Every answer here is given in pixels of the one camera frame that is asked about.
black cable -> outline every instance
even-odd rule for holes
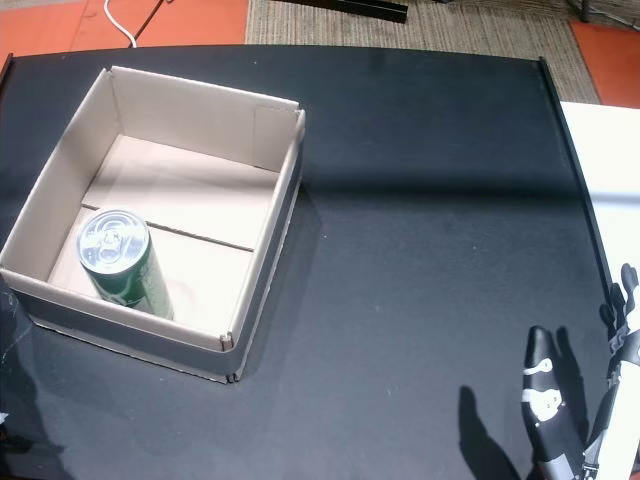
[[[140,28],[138,29],[138,31],[135,33],[135,35],[133,36],[133,38],[135,38],[136,40],[138,40],[138,37],[142,34],[142,32],[144,32],[144,29],[147,28],[147,25],[149,25],[149,22],[151,21],[151,19],[153,18],[153,16],[156,14],[156,12],[160,9],[160,6],[162,5],[162,2],[164,2],[165,0],[158,0],[156,2],[156,5],[153,7],[153,10],[151,10],[151,13],[149,14],[149,16],[147,17],[147,19],[144,21],[144,23],[140,26]],[[129,42],[129,46],[127,48],[131,48],[133,44],[131,42]]]

soda can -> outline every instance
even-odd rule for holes
[[[98,210],[76,239],[80,263],[100,296],[172,319],[173,308],[145,221],[126,210]]]

floor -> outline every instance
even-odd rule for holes
[[[160,2],[138,43],[352,45],[544,56],[562,100],[601,102],[602,92],[594,85],[571,28],[570,21],[577,19],[568,3],[572,0],[396,1],[409,5],[406,25],[275,0]],[[128,40],[107,21],[102,3],[0,0],[0,56],[9,51],[28,55],[127,47]],[[135,33],[156,4],[158,0],[111,0],[110,8]],[[640,0],[593,0],[593,4],[627,19],[640,18]],[[611,24],[601,16],[593,17],[593,22]],[[615,95],[614,100],[605,103],[620,104]]]

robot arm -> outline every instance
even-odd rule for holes
[[[608,391],[588,446],[582,444],[553,371],[557,358],[551,334],[529,332],[523,371],[522,413],[534,456],[547,480],[627,480],[640,441],[640,287],[636,270],[625,264],[620,288],[604,311],[611,361]]]

cardboard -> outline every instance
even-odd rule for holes
[[[0,274],[43,326],[235,380],[295,202],[303,134],[304,111],[292,101],[102,71],[0,252]],[[77,232],[109,207],[150,226],[173,320],[100,299],[82,269]]]

